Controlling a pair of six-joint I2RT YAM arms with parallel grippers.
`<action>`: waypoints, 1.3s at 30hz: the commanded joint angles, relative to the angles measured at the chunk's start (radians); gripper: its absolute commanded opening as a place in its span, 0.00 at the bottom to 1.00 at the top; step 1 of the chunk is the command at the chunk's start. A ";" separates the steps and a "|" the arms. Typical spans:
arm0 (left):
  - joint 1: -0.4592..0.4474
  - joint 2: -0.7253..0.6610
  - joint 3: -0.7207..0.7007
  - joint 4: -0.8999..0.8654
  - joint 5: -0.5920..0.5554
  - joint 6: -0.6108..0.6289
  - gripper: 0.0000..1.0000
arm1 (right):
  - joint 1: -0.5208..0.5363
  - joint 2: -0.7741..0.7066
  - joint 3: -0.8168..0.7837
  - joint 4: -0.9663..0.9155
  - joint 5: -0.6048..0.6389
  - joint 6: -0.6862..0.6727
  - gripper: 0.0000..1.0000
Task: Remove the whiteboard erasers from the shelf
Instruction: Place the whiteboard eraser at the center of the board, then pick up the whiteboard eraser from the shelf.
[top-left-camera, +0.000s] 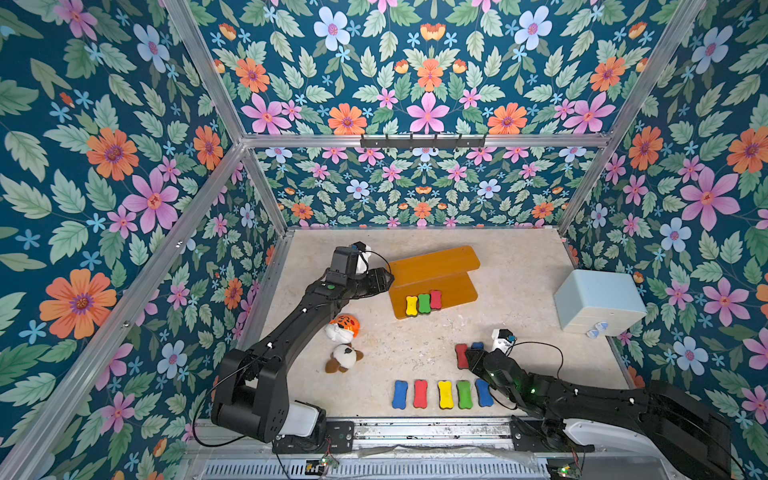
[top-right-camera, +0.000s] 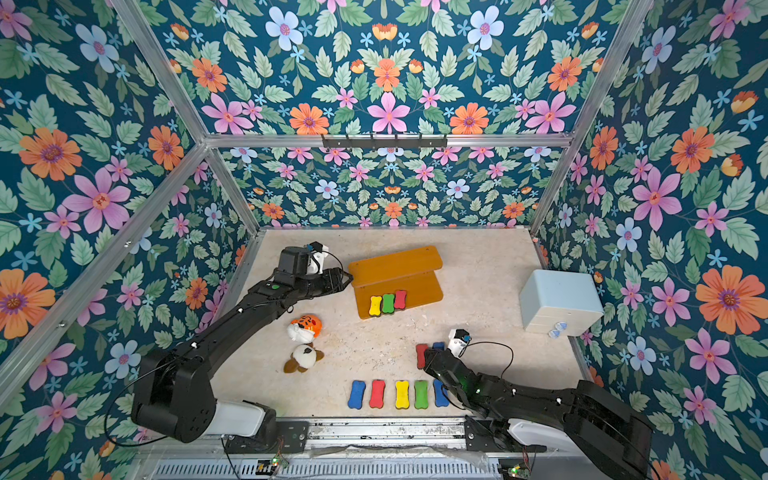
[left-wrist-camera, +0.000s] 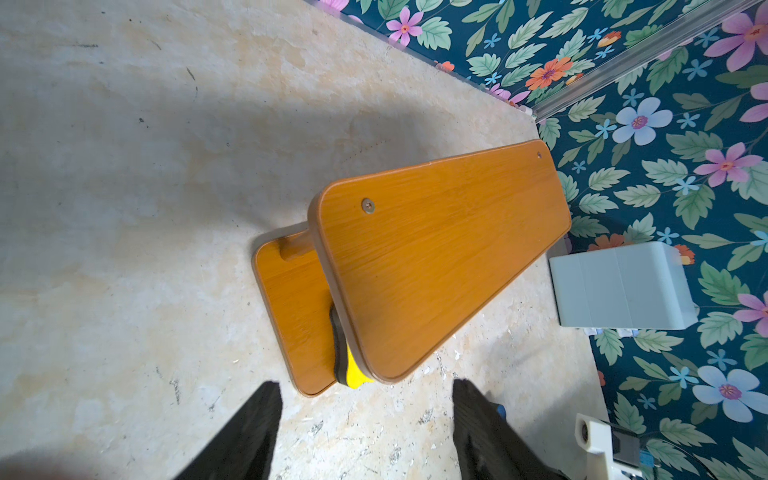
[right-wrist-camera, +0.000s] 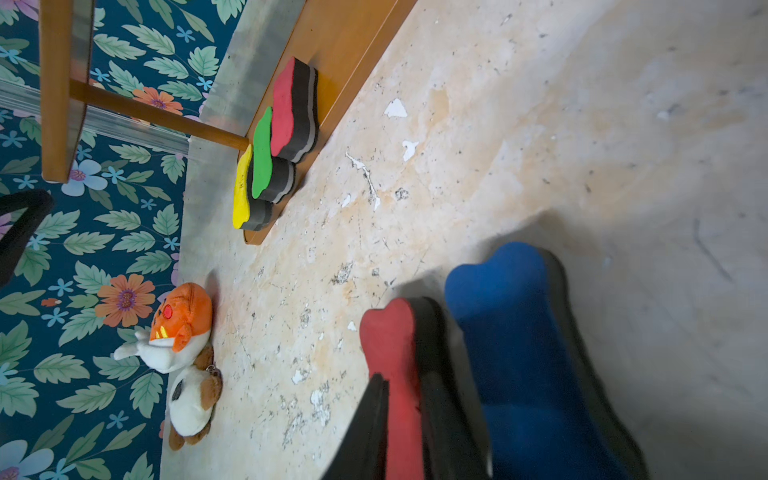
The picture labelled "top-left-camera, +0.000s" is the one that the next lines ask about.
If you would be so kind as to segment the green eraser top shelf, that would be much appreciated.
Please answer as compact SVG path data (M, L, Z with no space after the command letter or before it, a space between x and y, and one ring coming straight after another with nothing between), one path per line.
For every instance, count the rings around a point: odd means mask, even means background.
M471 410L474 407L471 382L468 380L457 381L456 390L458 395L458 408L461 410Z

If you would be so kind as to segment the green eraser shelf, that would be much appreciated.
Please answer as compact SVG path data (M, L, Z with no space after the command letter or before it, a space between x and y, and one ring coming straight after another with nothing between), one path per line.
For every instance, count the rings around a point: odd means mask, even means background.
M420 315L427 315L430 314L432 311L431 307L431 295L430 294L419 294L418 295L418 312Z
M458 395L458 408L461 410L471 410L474 407L471 382L468 380L457 381L456 390Z

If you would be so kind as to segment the yellow eraser top shelf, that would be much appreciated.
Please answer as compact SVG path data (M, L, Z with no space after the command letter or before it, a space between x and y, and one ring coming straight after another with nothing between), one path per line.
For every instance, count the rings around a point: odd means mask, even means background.
M449 380L440 380L437 383L439 395L439 408L441 410L451 410L455 407L453 397L453 383Z

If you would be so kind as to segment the green eraser bottom shelf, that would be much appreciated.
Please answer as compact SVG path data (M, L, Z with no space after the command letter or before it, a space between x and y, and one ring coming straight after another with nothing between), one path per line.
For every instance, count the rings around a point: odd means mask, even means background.
M420 315L427 315L430 314L432 311L431 307L431 295L430 294L419 294L418 295L418 312Z

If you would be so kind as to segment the red eraser top shelf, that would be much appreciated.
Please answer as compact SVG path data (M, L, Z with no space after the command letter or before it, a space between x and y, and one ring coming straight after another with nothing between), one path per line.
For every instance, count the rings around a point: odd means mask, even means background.
M428 407L428 382L423 379L414 381L413 406L416 409L426 409Z

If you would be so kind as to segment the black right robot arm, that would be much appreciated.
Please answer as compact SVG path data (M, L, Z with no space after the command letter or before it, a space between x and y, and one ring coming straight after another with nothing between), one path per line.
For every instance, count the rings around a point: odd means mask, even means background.
M596 423L598 438L612 431L649 440L672 467L690 479L731 477L731 427L714 408L683 390L653 380L643 388L607 389L574 384L551 375L529 373L502 350L469 349L469 370L512 401L525 414L541 419L578 445L579 421Z

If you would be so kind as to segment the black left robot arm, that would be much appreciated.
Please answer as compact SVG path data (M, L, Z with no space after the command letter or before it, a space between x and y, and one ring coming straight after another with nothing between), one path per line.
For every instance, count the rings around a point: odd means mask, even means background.
M349 302L391 288L392 267L373 267L375 255L362 242L336 248L330 266L271 333L245 350L225 355L213 389L210 418L214 425L262 443L321 435L324 410L292 401L287 376L310 340Z

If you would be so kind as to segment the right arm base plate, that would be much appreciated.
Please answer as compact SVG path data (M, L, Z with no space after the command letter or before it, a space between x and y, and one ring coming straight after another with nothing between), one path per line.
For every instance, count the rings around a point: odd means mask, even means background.
M514 449L524 452L593 453L593 445L580 445L564 432L565 424L552 419L512 416L510 438Z

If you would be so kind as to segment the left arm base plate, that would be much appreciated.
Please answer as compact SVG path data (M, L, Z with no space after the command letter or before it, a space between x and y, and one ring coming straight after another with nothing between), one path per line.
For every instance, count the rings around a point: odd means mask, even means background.
M329 421L317 426L308 437L282 437L273 444L272 451L280 455L349 453L353 450L354 433L352 421Z

